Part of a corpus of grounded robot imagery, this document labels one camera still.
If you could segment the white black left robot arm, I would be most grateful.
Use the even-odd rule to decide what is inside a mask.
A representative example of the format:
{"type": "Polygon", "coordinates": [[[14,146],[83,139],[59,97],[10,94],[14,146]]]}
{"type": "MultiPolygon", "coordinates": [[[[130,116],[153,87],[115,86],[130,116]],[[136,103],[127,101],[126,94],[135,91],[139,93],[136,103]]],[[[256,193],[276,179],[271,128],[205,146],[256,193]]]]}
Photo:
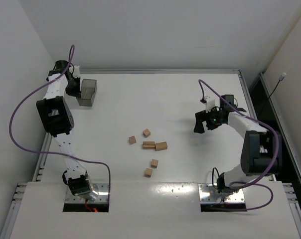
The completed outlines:
{"type": "Polygon", "coordinates": [[[59,60],[53,70],[49,71],[47,92],[42,100],[36,102],[36,107],[43,127],[60,147],[64,154],[66,171],[62,179],[74,196],[86,201],[90,200],[93,185],[83,164],[73,158],[72,135],[74,118],[64,99],[64,95],[80,98],[79,70],[70,62],[59,60]]]}

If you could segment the translucent grey plastic bin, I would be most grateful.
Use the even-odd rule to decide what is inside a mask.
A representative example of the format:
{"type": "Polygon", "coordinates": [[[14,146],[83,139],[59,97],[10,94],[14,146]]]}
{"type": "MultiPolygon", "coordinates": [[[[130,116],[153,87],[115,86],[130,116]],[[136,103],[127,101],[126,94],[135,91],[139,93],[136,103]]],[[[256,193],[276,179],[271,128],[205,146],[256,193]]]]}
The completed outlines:
{"type": "Polygon", "coordinates": [[[81,96],[77,98],[79,106],[92,107],[97,92],[97,81],[83,79],[81,84],[81,96]]]}

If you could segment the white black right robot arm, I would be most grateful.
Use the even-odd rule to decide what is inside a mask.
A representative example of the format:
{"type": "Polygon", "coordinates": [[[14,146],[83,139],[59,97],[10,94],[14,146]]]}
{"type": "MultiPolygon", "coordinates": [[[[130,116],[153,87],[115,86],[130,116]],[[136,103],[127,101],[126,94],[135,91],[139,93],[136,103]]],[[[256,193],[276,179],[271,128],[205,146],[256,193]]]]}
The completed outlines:
{"type": "Polygon", "coordinates": [[[195,114],[194,132],[203,134],[226,124],[243,138],[240,164],[218,176],[218,193],[232,193],[239,187],[257,179],[274,158],[271,169],[265,174],[278,174],[282,168],[282,137],[276,132],[249,119],[244,108],[237,107],[233,95],[223,95],[219,106],[210,97],[200,100],[205,110],[195,114]]]}

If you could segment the long wooden block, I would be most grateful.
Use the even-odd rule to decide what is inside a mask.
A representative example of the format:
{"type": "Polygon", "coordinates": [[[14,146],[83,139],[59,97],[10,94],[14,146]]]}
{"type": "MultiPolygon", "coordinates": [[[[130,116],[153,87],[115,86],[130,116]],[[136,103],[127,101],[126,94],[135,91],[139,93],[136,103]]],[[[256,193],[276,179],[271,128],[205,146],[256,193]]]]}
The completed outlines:
{"type": "Polygon", "coordinates": [[[167,145],[166,141],[155,143],[156,151],[167,150],[167,148],[168,148],[168,145],[167,145]]]}

